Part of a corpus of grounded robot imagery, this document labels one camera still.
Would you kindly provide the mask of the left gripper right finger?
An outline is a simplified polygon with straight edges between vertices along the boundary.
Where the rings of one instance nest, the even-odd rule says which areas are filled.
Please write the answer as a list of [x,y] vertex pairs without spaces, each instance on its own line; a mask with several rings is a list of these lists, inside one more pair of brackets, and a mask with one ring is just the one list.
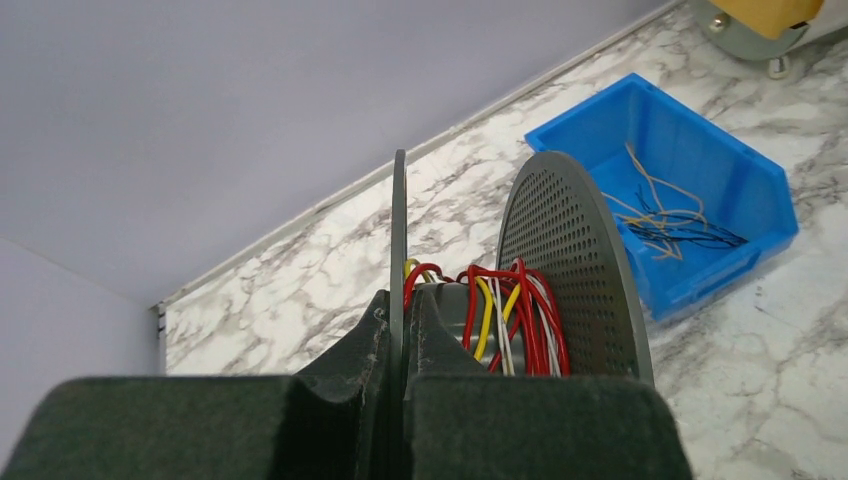
[[414,479],[689,479],[675,419],[632,379],[489,373],[413,296],[404,433]]

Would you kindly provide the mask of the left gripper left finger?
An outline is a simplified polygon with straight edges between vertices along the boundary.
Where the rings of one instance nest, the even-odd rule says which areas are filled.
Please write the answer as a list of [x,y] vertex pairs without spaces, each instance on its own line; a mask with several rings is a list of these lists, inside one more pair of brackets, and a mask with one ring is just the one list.
[[293,375],[88,377],[53,388],[5,479],[383,479],[389,296]]

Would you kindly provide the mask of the black cable spool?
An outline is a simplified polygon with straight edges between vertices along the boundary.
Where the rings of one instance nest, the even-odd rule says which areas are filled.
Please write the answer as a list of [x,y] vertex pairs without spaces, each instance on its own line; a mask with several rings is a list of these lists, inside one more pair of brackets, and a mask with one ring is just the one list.
[[407,253],[405,155],[395,158],[390,315],[407,332],[413,296],[432,294],[471,358],[505,376],[601,375],[654,384],[628,255],[588,171],[561,152],[532,155],[509,193],[496,261],[457,274]]

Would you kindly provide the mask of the blue plastic bin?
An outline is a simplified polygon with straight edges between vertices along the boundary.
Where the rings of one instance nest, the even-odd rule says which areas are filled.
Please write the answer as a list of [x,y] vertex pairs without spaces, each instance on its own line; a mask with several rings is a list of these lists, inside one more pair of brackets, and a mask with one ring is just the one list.
[[525,139],[588,171],[658,321],[708,304],[798,234],[782,167],[637,74]]

